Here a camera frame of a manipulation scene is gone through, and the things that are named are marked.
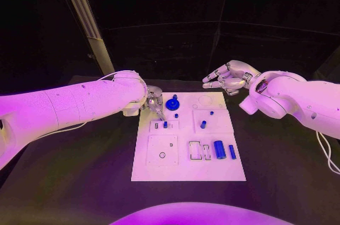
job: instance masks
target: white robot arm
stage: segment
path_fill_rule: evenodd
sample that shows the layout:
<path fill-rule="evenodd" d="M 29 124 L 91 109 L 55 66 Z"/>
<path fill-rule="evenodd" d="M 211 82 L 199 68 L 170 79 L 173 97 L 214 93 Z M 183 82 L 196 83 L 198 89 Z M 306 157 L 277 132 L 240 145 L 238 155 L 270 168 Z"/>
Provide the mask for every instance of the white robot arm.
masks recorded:
<path fill-rule="evenodd" d="M 123 111 L 150 108 L 165 120 L 162 89 L 134 71 L 51 90 L 0 97 L 0 169 L 22 148 L 45 134 Z"/>
<path fill-rule="evenodd" d="M 307 128 L 340 139 L 340 84 L 307 81 L 283 71 L 260 73 L 238 60 L 222 65 L 204 82 L 204 88 L 222 87 L 230 95 L 242 87 L 250 89 L 240 104 L 248 114 L 261 110 L 279 119 L 291 114 Z"/>

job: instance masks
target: grey tabletop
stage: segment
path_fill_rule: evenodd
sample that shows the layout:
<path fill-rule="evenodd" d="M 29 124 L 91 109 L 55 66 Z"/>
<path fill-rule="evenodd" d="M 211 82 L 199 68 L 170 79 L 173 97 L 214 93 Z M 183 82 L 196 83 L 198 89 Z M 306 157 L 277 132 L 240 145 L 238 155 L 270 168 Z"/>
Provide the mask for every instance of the grey tabletop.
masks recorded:
<path fill-rule="evenodd" d="M 71 83 L 96 78 L 75 76 Z M 221 91 L 201 82 L 146 80 L 165 92 Z M 245 182 L 132 182 L 139 116 L 123 113 L 29 144 L 0 189 L 0 224 L 109 224 L 172 202 L 234 205 L 294 224 L 340 224 L 340 176 L 327 167 L 316 132 L 293 116 L 248 115 L 227 107 L 245 169 Z M 340 163 L 340 146 L 333 147 Z"/>

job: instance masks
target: robotic hand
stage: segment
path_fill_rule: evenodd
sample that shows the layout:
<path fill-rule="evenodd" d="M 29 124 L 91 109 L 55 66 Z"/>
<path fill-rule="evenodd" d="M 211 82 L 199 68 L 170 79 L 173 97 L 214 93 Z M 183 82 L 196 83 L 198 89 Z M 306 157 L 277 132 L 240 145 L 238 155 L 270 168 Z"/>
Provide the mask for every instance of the robotic hand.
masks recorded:
<path fill-rule="evenodd" d="M 291 114 L 307 128 L 340 139 L 340 84 L 307 81 L 283 71 L 260 73 L 238 60 L 222 65 L 204 82 L 204 88 L 222 87 L 228 95 L 250 89 L 240 104 L 248 114 L 261 110 L 277 119 Z"/>
<path fill-rule="evenodd" d="M 113 80 L 104 80 L 114 74 Z M 94 82 L 0 97 L 0 169 L 32 141 L 75 124 L 120 111 L 134 116 L 145 108 L 166 119 L 162 89 L 147 86 L 134 71 L 114 74 Z"/>

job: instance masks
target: black wall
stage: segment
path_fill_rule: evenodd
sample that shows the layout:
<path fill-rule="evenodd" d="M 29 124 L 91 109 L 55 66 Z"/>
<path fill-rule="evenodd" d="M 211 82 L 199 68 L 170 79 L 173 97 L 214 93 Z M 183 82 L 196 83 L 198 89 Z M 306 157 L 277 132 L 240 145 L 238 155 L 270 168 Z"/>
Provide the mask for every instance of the black wall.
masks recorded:
<path fill-rule="evenodd" d="M 232 59 L 312 78 L 340 44 L 340 0 L 90 0 L 117 69 L 202 80 Z"/>
<path fill-rule="evenodd" d="M 67 0 L 2 0 L 0 94 L 101 75 Z"/>

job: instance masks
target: white board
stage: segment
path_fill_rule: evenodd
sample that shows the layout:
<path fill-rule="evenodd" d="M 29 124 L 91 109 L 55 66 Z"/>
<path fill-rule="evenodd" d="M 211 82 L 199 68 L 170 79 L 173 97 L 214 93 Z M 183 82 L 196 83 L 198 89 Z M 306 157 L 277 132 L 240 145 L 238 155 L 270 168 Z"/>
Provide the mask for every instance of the white board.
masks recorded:
<path fill-rule="evenodd" d="M 175 94 L 181 107 L 176 111 L 165 107 L 168 128 L 156 113 L 150 110 L 140 113 L 132 181 L 245 181 L 222 92 L 165 92 L 165 103 Z M 217 158 L 214 142 L 218 140 L 224 142 L 225 159 Z M 189 147 L 194 141 L 199 144 Z M 235 160 L 230 145 L 234 145 Z"/>

